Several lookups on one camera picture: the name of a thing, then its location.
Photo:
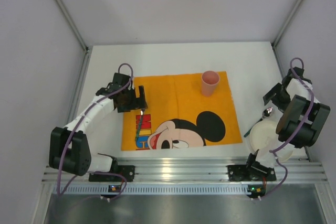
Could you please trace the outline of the green handled fork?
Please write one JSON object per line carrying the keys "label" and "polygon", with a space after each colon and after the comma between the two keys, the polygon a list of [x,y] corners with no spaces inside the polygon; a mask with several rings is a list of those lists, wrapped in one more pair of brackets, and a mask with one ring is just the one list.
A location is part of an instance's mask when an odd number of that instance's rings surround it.
{"label": "green handled fork", "polygon": [[139,119],[139,123],[138,123],[137,130],[136,130],[136,135],[135,135],[135,141],[136,142],[137,142],[137,140],[140,136],[140,130],[141,130],[142,122],[143,122],[144,113],[145,113],[145,109],[141,109],[140,119]]}

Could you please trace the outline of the green handled spoon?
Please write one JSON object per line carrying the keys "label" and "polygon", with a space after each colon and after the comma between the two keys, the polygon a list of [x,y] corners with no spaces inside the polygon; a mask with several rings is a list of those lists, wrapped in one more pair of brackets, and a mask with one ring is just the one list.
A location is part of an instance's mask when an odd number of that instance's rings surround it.
{"label": "green handled spoon", "polygon": [[[264,109],[263,112],[262,112],[261,118],[254,125],[256,125],[257,123],[263,121],[264,119],[270,118],[272,116],[273,112],[274,112],[274,108],[273,107],[268,107],[268,108]],[[249,136],[249,134],[250,134],[253,126],[244,134],[244,138],[246,138],[246,137]]]}

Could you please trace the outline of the orange cartoon mouse placemat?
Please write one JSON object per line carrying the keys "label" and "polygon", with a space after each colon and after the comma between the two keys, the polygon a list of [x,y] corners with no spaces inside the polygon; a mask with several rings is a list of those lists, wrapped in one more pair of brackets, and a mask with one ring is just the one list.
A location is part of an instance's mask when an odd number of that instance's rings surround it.
{"label": "orange cartoon mouse placemat", "polygon": [[140,111],[124,114],[123,151],[182,149],[242,142],[227,73],[219,72],[214,93],[201,93],[201,73],[136,77],[148,108],[135,141]]}

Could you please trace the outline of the pink plastic cup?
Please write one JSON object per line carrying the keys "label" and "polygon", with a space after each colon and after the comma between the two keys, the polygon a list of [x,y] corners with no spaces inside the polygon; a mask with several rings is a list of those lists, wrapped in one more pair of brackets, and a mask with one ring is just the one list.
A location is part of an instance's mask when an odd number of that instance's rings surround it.
{"label": "pink plastic cup", "polygon": [[215,71],[205,71],[202,74],[201,81],[202,95],[210,97],[214,93],[218,83],[220,82],[220,76]]}

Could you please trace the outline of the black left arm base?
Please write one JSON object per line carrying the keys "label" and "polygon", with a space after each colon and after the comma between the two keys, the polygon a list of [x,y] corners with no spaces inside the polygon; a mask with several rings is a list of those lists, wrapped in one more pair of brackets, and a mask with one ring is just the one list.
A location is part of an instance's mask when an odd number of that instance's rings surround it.
{"label": "black left arm base", "polygon": [[119,174],[124,177],[121,178],[115,175],[101,175],[97,173],[93,173],[89,175],[90,182],[132,182],[135,176],[135,166],[134,165],[118,165],[118,167],[110,171],[109,173]]}

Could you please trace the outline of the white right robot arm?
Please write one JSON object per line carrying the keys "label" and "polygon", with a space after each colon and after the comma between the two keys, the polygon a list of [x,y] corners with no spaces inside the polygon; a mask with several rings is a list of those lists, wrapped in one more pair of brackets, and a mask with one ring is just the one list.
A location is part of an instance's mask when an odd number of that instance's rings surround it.
{"label": "white right robot arm", "polygon": [[248,135],[253,153],[247,168],[268,173],[277,162],[289,160],[296,149],[311,147],[330,114],[330,107],[319,102],[312,92],[312,82],[303,76],[302,67],[292,67],[281,83],[264,97],[282,116],[278,122],[261,119]]}

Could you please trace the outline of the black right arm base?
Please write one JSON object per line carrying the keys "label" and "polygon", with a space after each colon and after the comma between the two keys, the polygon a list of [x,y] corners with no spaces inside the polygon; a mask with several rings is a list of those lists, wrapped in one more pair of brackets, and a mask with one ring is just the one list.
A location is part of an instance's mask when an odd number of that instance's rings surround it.
{"label": "black right arm base", "polygon": [[261,165],[250,154],[246,164],[228,165],[228,178],[230,182],[267,182],[277,180],[275,170]]}

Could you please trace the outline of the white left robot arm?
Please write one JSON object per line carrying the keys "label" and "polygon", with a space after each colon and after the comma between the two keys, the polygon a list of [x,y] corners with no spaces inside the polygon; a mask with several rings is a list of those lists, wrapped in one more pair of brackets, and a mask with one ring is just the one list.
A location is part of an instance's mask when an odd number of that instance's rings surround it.
{"label": "white left robot arm", "polygon": [[72,122],[52,130],[49,166],[77,176],[111,171],[113,157],[95,152],[97,141],[89,140],[88,135],[114,110],[125,113],[147,108],[144,86],[139,86],[138,97],[131,85],[123,90],[121,86],[112,83],[100,88],[88,107]]}

